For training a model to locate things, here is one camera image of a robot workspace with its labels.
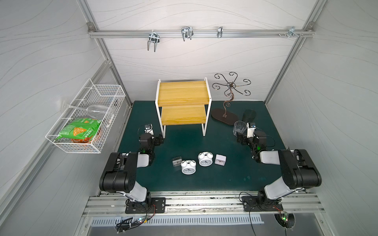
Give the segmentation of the white square alarm clock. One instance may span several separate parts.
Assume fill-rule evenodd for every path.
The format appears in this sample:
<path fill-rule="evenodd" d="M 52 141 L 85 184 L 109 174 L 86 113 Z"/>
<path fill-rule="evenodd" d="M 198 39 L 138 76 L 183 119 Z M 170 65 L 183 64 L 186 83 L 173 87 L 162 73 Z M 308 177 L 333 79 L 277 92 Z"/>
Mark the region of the white square alarm clock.
<path fill-rule="evenodd" d="M 214 162 L 216 165 L 224 166 L 226 163 L 226 156 L 217 154 Z"/>

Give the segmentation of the white twin-bell alarm clock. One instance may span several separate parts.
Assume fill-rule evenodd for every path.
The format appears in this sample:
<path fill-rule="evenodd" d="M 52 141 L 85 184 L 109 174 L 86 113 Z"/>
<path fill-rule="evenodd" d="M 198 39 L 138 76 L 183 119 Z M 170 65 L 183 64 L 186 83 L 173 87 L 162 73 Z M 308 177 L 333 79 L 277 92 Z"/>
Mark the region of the white twin-bell alarm clock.
<path fill-rule="evenodd" d="M 196 162 L 194 160 L 183 160 L 181 170 L 185 175 L 192 175 L 196 172 Z"/>
<path fill-rule="evenodd" d="M 208 167 L 213 164 L 214 155 L 211 152 L 205 151 L 198 155 L 198 163 L 202 167 Z"/>

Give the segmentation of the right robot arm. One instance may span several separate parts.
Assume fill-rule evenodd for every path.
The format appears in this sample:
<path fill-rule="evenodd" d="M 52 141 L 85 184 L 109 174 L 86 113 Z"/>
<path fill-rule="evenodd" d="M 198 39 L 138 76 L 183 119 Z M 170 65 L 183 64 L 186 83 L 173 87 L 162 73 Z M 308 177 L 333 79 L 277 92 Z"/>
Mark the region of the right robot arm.
<path fill-rule="evenodd" d="M 267 150 L 263 135 L 257 131 L 252 136 L 236 133 L 237 142 L 250 147 L 255 162 L 277 165 L 281 170 L 281 177 L 253 197 L 258 205 L 272 206 L 293 192 L 321 185 L 322 177 L 305 149 Z"/>

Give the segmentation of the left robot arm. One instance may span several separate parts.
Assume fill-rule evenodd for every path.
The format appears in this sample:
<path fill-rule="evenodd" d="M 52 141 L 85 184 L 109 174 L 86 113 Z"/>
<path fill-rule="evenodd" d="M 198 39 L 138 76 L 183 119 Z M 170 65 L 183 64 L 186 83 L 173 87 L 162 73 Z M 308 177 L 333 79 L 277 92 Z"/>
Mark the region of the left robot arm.
<path fill-rule="evenodd" d="M 131 202 L 150 206 L 151 194 L 136 181 L 137 169 L 152 165 L 154 149 L 163 142 L 162 134 L 154 136 L 144 133 L 139 137 L 140 148 L 137 152 L 111 153 L 99 180 L 100 190 L 121 194 Z"/>

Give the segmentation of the wooden two-tier shelf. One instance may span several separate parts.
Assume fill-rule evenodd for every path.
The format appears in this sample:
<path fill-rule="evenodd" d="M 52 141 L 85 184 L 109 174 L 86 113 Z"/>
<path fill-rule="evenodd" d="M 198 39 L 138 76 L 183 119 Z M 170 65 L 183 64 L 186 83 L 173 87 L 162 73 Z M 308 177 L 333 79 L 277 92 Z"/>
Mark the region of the wooden two-tier shelf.
<path fill-rule="evenodd" d="M 166 127 L 199 124 L 206 136 L 212 96 L 207 78 L 201 81 L 157 81 L 155 106 L 162 137 Z"/>

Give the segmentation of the clear drinking glass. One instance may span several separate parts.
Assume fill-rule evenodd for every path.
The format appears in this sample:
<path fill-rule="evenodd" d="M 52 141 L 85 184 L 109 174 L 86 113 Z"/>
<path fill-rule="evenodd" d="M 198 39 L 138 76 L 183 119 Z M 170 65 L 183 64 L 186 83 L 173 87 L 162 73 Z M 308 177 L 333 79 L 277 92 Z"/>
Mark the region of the clear drinking glass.
<path fill-rule="evenodd" d="M 245 122 L 236 121 L 233 127 L 233 135 L 234 136 L 243 135 L 246 130 L 247 130 L 247 124 Z"/>

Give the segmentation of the dark tinted glass cup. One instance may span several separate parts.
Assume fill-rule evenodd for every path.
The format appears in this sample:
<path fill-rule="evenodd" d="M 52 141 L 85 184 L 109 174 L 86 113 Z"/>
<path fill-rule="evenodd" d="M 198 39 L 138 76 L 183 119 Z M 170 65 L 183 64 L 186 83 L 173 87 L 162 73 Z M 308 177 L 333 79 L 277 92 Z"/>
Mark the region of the dark tinted glass cup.
<path fill-rule="evenodd" d="M 242 116 L 242 121 L 244 123 L 254 123 L 254 120 L 257 116 L 257 113 L 255 110 L 253 109 L 246 109 L 243 113 L 243 116 Z"/>

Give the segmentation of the metal scroll jewelry stand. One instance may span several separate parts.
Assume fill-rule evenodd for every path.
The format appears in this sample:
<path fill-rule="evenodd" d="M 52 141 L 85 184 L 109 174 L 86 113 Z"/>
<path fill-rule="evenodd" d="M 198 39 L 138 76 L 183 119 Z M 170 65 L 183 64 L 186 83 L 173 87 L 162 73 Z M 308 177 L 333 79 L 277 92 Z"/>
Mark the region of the metal scroll jewelry stand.
<path fill-rule="evenodd" d="M 233 77 L 233 81 L 228 81 L 223 74 L 217 73 L 214 75 L 216 79 L 223 78 L 225 80 L 225 84 L 221 83 L 213 83 L 212 88 L 215 90 L 220 90 L 221 86 L 227 87 L 227 89 L 224 91 L 224 95 L 227 97 L 227 100 L 223 102 L 223 109 L 216 108 L 213 111 L 211 111 L 211 116 L 213 119 L 220 121 L 227 125 L 234 125 L 236 121 L 238 121 L 238 117 L 236 114 L 231 113 L 227 110 L 228 107 L 230 107 L 230 103 L 234 100 L 235 94 L 234 92 L 238 92 L 241 95 L 244 96 L 250 96 L 251 92 L 248 89 L 245 89 L 244 92 L 241 92 L 237 89 L 237 87 L 244 87 L 249 86 L 251 84 L 251 81 L 249 79 L 244 79 L 243 82 L 244 85 L 236 85 L 236 80 L 238 78 L 238 74 L 236 72 L 229 72 L 229 76 Z"/>

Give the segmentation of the clear wine glass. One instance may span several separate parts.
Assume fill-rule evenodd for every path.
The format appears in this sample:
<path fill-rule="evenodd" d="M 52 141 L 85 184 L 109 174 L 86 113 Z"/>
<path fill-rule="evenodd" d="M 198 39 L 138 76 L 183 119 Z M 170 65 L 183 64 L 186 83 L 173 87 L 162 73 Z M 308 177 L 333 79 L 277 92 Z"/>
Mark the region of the clear wine glass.
<path fill-rule="evenodd" d="M 78 107 L 62 102 L 61 110 L 65 111 L 67 109 L 74 110 L 72 114 L 74 118 L 91 118 L 95 120 L 102 120 L 105 117 L 109 107 L 99 104 L 93 104 L 88 107 Z"/>

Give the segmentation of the red snack package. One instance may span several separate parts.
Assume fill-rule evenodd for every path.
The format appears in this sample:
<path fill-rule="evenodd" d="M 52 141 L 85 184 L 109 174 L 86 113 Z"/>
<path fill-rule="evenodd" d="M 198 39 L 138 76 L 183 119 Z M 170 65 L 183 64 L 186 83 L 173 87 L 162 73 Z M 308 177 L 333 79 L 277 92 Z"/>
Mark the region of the red snack package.
<path fill-rule="evenodd" d="M 85 139 L 71 139 L 73 143 L 79 143 L 79 144 L 91 143 L 92 140 L 93 140 L 93 136 L 87 137 Z"/>

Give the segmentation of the green snack bag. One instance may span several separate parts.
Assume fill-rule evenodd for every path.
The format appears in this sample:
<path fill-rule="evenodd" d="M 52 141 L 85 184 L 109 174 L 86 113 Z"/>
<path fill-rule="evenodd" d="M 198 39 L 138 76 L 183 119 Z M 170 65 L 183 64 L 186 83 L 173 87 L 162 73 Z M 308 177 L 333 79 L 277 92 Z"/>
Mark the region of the green snack bag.
<path fill-rule="evenodd" d="M 55 138 L 55 141 L 62 138 L 85 139 L 87 137 L 95 136 L 101 123 L 102 120 L 77 118 L 59 132 L 57 138 Z"/>

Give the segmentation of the metal double hook left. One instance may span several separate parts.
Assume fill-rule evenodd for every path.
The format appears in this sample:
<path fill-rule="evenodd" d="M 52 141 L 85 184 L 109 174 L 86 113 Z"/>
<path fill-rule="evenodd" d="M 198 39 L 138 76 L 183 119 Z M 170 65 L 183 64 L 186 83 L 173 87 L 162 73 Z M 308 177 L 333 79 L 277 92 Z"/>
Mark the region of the metal double hook left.
<path fill-rule="evenodd" d="M 148 42 L 147 42 L 147 50 L 149 51 L 151 46 L 153 45 L 154 52 L 156 52 L 157 45 L 158 45 L 159 42 L 160 42 L 160 36 L 155 32 L 150 33 L 149 38 L 148 38 Z"/>

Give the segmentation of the metal double hook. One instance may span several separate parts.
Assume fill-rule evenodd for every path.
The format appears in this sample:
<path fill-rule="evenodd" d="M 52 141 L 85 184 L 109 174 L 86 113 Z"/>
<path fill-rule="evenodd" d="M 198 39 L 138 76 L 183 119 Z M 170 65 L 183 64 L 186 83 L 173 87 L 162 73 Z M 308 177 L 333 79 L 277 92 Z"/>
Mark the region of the metal double hook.
<path fill-rule="evenodd" d="M 193 28 L 190 26 L 183 27 L 181 29 L 181 34 L 183 41 L 186 41 L 186 39 L 192 40 L 192 37 L 194 35 Z"/>
<path fill-rule="evenodd" d="M 158 45 L 159 42 L 160 42 L 160 36 L 155 32 L 150 33 L 149 38 L 148 38 L 148 42 L 147 42 L 147 50 L 149 51 L 151 46 L 153 45 L 154 52 L 156 52 L 157 45 Z"/>

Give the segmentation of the metal double hook middle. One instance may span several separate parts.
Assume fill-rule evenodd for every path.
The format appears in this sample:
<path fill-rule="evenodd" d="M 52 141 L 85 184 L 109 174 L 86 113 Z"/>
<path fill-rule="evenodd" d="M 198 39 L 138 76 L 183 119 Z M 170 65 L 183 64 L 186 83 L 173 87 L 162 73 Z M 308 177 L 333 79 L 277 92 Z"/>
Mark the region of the metal double hook middle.
<path fill-rule="evenodd" d="M 192 37 L 194 35 L 193 28 L 190 26 L 183 27 L 181 29 L 181 34 L 183 41 L 186 41 L 186 39 L 192 40 Z"/>

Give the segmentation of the metal single hook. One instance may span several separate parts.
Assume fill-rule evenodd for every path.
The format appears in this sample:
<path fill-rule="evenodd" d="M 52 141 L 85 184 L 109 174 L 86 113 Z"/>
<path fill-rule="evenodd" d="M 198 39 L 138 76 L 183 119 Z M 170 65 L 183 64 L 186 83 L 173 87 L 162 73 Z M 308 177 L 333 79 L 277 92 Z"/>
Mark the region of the metal single hook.
<path fill-rule="evenodd" d="M 222 38 L 223 27 L 220 26 L 217 29 L 217 38 Z"/>

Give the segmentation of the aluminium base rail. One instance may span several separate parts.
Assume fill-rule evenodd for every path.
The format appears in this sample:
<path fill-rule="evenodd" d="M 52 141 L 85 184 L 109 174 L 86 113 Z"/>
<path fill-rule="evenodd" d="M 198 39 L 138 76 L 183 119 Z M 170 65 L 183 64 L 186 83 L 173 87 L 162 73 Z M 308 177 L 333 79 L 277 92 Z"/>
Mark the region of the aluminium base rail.
<path fill-rule="evenodd" d="M 244 214 L 242 197 L 257 194 L 256 191 L 151 192 L 153 198 L 166 198 L 165 215 Z M 294 192 L 283 197 L 281 205 L 289 213 L 325 213 L 317 194 L 310 192 Z M 125 197 L 102 192 L 88 199 L 82 216 L 124 216 L 125 209 Z"/>

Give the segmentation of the aluminium top rail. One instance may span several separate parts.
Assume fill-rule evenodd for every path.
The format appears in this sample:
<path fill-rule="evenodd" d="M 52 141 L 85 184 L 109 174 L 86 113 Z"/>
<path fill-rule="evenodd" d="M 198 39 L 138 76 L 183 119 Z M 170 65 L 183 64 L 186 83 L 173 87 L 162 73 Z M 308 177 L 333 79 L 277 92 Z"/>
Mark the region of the aluminium top rail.
<path fill-rule="evenodd" d="M 278 37 L 278 34 L 284 34 L 289 29 L 277 30 L 277 29 L 223 29 L 222 38 L 273 38 Z M 164 38 L 182 38 L 181 30 L 98 30 L 89 32 L 90 38 L 126 38 L 126 39 L 148 39 L 149 34 L 155 32 L 161 39 Z M 194 38 L 217 38 L 217 29 L 193 29 Z M 295 29 L 296 33 L 304 34 L 303 37 L 313 37 L 316 32 L 313 30 Z"/>

